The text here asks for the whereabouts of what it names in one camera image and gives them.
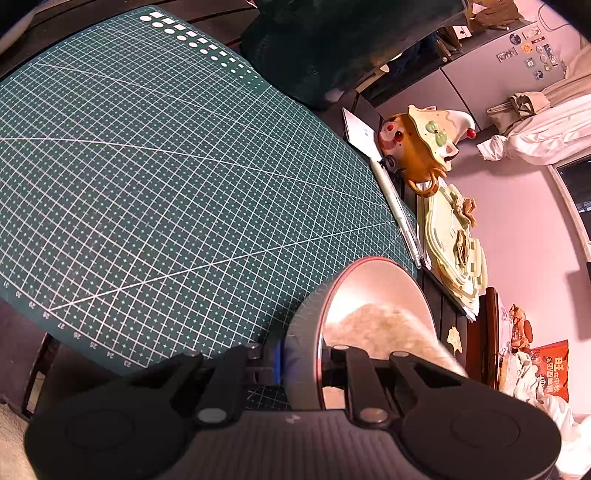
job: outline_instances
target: orange figurine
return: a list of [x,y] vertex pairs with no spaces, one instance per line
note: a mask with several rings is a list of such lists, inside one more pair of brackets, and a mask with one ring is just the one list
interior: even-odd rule
[[[384,155],[391,155],[396,167],[403,169],[402,176],[412,190],[430,197],[439,188],[438,178],[446,178],[446,172],[452,169],[450,160],[459,151],[455,143],[464,133],[474,138],[474,127],[474,120],[467,113],[409,105],[408,113],[394,115],[384,122],[378,143]],[[417,187],[417,183],[428,181],[429,188]]]

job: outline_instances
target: red snack bag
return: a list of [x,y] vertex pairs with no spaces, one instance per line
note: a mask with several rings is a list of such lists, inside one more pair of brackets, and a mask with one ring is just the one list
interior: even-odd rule
[[538,366],[536,377],[542,377],[544,393],[569,400],[569,341],[551,343],[526,350]]

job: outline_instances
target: cutting mat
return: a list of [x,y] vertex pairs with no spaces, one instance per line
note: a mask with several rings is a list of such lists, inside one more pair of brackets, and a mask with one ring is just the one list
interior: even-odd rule
[[36,57],[0,105],[0,295],[120,374],[260,340],[357,258],[416,274],[357,153],[156,7]]

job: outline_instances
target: white pen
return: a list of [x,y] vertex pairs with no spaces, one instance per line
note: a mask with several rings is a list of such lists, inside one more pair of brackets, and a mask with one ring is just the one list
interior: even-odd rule
[[402,200],[400,199],[398,192],[396,192],[396,189],[394,188],[388,173],[384,170],[380,163],[375,160],[370,160],[369,163],[378,181],[379,188],[382,190],[384,197],[386,197],[386,202],[388,202],[390,211],[392,212],[392,215],[394,215],[394,218],[400,227],[400,232],[402,234],[402,238],[404,239],[404,243],[406,244],[408,253],[413,259],[415,266],[417,268],[421,268],[421,259],[423,257],[423,253],[420,251],[417,235],[414,232],[412,225],[408,221],[406,213],[404,212]]

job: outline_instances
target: pink wall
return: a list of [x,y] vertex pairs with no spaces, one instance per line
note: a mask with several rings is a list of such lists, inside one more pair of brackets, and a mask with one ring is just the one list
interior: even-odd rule
[[448,183],[476,200],[489,285],[525,310],[534,346],[569,340],[570,404],[591,413],[591,281],[573,223],[546,167],[488,162],[475,144],[458,145]]

